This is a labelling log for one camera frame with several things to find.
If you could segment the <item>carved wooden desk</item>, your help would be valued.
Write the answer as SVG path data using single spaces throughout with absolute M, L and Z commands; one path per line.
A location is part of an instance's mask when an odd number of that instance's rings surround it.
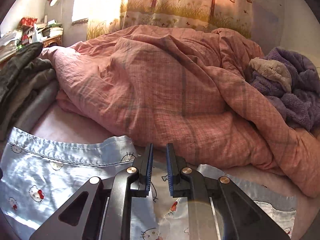
M 56 35 L 54 37 L 47 38 L 43 42 L 43 47 L 52 47 L 52 46 L 62 46 L 62 35 Z M 5 57 L 4 59 L 1 59 L 0 67 L 1 69 L 4 67 L 4 65 L 13 57 L 15 56 L 16 52 L 13 54 Z

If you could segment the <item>dark folded clothes pile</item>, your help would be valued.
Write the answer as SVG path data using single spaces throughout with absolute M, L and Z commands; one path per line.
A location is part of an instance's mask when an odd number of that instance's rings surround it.
M 20 49 L 1 69 L 1 141 L 13 127 L 30 132 L 59 90 L 50 60 L 41 59 L 43 44 Z

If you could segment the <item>purple fleece blanket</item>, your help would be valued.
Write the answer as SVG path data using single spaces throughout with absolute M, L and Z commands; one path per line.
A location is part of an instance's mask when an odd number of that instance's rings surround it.
M 273 48 L 250 60 L 250 85 L 263 94 L 292 128 L 310 131 L 319 126 L 319 75 L 304 55 Z

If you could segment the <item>pink checked quilt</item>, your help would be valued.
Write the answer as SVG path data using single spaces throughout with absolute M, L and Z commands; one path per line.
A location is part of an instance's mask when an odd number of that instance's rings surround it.
M 137 146 L 173 143 L 194 165 L 251 164 L 319 195 L 319 141 L 291 128 L 248 83 L 263 52 L 231 29 L 132 26 L 70 47 L 44 48 L 65 111 L 91 118 Z

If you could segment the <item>stack of books and papers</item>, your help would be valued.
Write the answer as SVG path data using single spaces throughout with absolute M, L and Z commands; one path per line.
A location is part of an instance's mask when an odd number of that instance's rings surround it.
M 36 23 L 33 27 L 18 24 L 17 29 L 1 37 L 1 59 L 34 42 L 43 42 L 47 38 L 63 35 L 64 28 L 55 20 L 47 23 Z

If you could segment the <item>tree print curtain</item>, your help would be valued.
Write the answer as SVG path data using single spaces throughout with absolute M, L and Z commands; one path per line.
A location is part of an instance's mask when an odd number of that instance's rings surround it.
M 87 39 L 134 25 L 228 28 L 251 37 L 253 0 L 91 0 Z

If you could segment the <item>red box on desk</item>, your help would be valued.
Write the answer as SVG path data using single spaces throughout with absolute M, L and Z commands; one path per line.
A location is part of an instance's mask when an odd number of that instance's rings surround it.
M 37 23 L 37 18 L 23 17 L 21 18 L 19 25 L 24 27 L 33 27 Z

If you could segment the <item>light blue Hello Kitty pants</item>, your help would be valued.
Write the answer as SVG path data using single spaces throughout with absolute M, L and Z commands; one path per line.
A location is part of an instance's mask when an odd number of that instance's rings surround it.
M 42 139 L 14 128 L 1 158 L 2 228 L 13 239 L 31 239 L 31 235 L 90 178 L 114 177 L 143 154 L 136 152 L 132 140 L 126 136 L 112 137 L 100 144 L 71 144 Z M 208 178 L 228 177 L 291 238 L 296 216 L 294 198 L 283 197 L 209 165 L 193 169 Z M 164 178 L 168 184 L 168 172 Z M 151 180 L 147 197 L 132 198 L 130 239 L 162 239 L 155 226 L 153 189 Z M 172 198 L 175 202 L 168 212 L 169 217 L 181 219 L 183 225 L 177 233 L 187 229 L 189 236 L 188 200 Z

